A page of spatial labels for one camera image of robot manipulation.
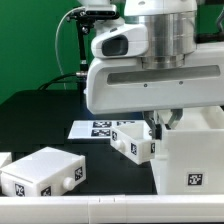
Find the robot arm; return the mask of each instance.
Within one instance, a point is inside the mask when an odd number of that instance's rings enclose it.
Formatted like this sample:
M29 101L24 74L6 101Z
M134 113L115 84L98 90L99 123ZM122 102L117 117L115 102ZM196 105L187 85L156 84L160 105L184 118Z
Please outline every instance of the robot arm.
M224 104L224 47L196 45L196 12L195 0L127 0L126 24L92 42L89 110L103 114Z

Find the cable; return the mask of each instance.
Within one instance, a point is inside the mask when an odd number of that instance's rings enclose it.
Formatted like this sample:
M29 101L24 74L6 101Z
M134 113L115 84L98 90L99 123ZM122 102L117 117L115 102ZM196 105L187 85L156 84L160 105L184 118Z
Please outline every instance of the cable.
M57 32L56 32L56 36L55 36L55 53L56 53L56 58L57 58L57 63L58 63L58 67L59 67L59 70L60 70L60 73L61 75L63 76L64 75L64 71L63 71L63 68L62 68L62 65L61 65L61 61L60 61L60 57L59 57L59 51L58 51L58 39L59 39L59 34L60 34L60 31L61 31L61 27L62 27L62 24L64 22L64 20L71 14L71 13L74 13L75 11L78 11L78 10L82 10L82 9L85 9L85 7L78 7L78 8L75 8L75 9L72 9L70 10L69 12L67 12L63 18L61 19L59 25L58 25L58 28L57 28Z
M73 83L72 81L60 81L62 79L69 78L69 77L76 77L76 75L74 75L74 74L67 74L67 75L62 75L62 76L56 77L56 78L52 79L50 82L47 82L47 83L41 85L38 88L38 90L46 90L52 84Z
M223 25L222 25L222 22L224 20L224 8L222 9L222 12L220 14L220 16L218 17L217 21L216 21L216 25L219 29L219 32L223 33L224 32L224 28L223 28Z

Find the qr-like marker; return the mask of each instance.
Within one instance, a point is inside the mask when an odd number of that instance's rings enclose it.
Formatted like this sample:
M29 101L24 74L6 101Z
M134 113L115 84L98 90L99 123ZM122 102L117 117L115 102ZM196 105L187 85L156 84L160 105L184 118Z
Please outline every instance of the qr-like marker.
M82 167L75 171L75 180L79 180L83 177Z
M137 155L137 146L131 143L131 153Z
M15 184L16 195L19 197L25 197L25 187L19 184Z
M111 121L95 121L93 122L93 128L110 128L112 126Z
M135 123L134 121L118 121L117 126L123 125L123 124L133 124Z
M51 196L51 187L48 187L41 191L41 196L43 197L49 197Z
M151 144L151 153L154 154L156 152L156 144L152 143Z
M110 137L110 130L109 129L100 129L100 130L92 130L92 137Z
M188 186L201 186L203 174L188 174Z
M117 141L117 133L114 132L114 131L112 131L112 139L113 139L114 141Z

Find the white cube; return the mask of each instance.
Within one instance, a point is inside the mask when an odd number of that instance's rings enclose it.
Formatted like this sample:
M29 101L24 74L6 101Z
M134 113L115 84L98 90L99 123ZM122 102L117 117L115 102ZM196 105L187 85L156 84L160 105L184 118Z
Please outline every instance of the white cube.
M2 193L60 196L86 179L85 157L46 147L2 168Z
M140 165L155 157L156 141L152 140L150 130L145 121L111 127L110 144Z

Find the black tabletop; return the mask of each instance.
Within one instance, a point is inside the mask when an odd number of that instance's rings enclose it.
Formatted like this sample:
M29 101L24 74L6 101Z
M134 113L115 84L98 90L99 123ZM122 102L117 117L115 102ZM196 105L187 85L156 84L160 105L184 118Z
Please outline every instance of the black tabletop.
M78 91L22 91L0 106L0 152L17 160L46 146L85 155L87 179L72 195L155 194L150 163L137 166L108 140L68 140L74 120L136 120L141 114L93 116Z

